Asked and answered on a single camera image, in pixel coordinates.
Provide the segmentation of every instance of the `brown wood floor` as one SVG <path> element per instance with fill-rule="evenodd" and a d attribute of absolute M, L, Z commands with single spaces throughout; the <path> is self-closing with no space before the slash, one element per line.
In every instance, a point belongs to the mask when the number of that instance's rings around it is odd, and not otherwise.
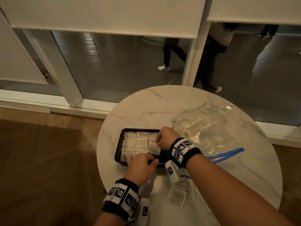
<path fill-rule="evenodd" d="M 103 120 L 0 108 L 1 225 L 92 225 L 104 187 L 96 144 Z M 280 211 L 301 225 L 301 149 L 274 145 Z"/>

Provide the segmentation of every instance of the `person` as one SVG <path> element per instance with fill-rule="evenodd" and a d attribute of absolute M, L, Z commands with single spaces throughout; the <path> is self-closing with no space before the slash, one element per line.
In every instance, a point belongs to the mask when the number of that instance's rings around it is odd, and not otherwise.
<path fill-rule="evenodd" d="M 201 81 L 206 91 L 217 94 L 222 90 L 212 83 L 215 59 L 226 51 L 237 27 L 238 23 L 211 23 L 193 87 Z"/>
<path fill-rule="evenodd" d="M 178 140 L 182 139 L 173 128 L 165 126 L 158 133 L 156 142 L 163 150 L 170 151 Z M 128 159 L 127 163 L 128 169 L 123 179 L 141 187 L 150 179 L 159 161 L 151 154 L 142 153 Z M 180 166 L 187 169 L 195 186 L 221 225 L 293 225 L 259 194 L 203 156 L 198 148 L 190 148 L 184 154 Z M 124 226 L 126 221 L 118 214 L 106 211 L 107 203 L 110 204 L 110 201 L 105 202 L 103 213 L 95 226 Z"/>
<path fill-rule="evenodd" d="M 170 71 L 169 62 L 170 62 L 170 50 L 173 50 L 181 60 L 186 62 L 187 54 L 179 47 L 179 38 L 165 38 L 164 39 L 164 65 L 158 67 L 159 71 Z"/>
<path fill-rule="evenodd" d="M 266 24 L 263 30 L 260 33 L 257 33 L 258 36 L 267 36 L 269 33 L 269 37 L 273 37 L 277 30 L 279 25 L 272 25 L 272 24 Z"/>

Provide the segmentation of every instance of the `blue plastic strip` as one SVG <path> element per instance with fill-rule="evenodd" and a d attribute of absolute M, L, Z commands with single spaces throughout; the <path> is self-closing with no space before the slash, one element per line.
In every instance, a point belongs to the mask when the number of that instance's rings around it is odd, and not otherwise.
<path fill-rule="evenodd" d="M 219 153 L 219 154 L 216 154 L 214 156 L 208 156 L 207 158 L 210 159 L 210 160 L 212 160 L 212 159 L 216 159 L 216 158 L 221 158 L 222 157 L 221 159 L 213 161 L 214 163 L 218 163 L 218 162 L 222 162 L 222 161 L 224 161 L 224 160 L 226 160 L 228 158 L 231 158 L 232 156 L 237 155 L 238 153 L 243 152 L 243 151 L 244 151 L 244 149 L 241 147 L 241 148 L 229 151 L 229 152 Z"/>

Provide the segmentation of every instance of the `black pants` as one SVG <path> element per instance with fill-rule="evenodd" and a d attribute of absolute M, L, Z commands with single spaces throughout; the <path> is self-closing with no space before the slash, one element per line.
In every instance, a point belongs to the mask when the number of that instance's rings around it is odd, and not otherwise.
<path fill-rule="evenodd" d="M 279 25 L 271 25 L 271 24 L 266 24 L 262 32 L 260 33 L 261 35 L 267 35 L 269 32 L 269 35 L 275 35 L 277 30 L 278 30 Z"/>
<path fill-rule="evenodd" d="M 170 62 L 170 49 L 173 50 L 181 60 L 186 62 L 187 55 L 186 53 L 180 48 L 179 46 L 171 46 L 171 45 L 164 45 L 163 52 L 164 52 L 164 65 L 169 67 Z"/>
<path fill-rule="evenodd" d="M 201 81 L 204 90 L 214 93 L 216 91 L 216 87 L 212 84 L 214 63 L 217 54 L 221 50 L 221 45 L 213 39 L 208 38 L 207 40 L 209 40 L 209 43 L 204 47 L 193 87 Z"/>

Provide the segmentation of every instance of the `hand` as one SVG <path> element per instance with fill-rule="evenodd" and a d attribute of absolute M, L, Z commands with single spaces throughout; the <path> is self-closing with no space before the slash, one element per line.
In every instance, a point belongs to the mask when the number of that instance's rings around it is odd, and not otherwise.
<path fill-rule="evenodd" d="M 164 126 L 157 135 L 156 143 L 163 150 L 169 150 L 171 144 L 179 137 L 173 128 Z"/>
<path fill-rule="evenodd" d="M 159 160 L 155 159 L 151 154 L 141 153 L 127 159 L 126 162 L 128 163 L 128 169 L 123 178 L 141 187 L 150 179 Z"/>

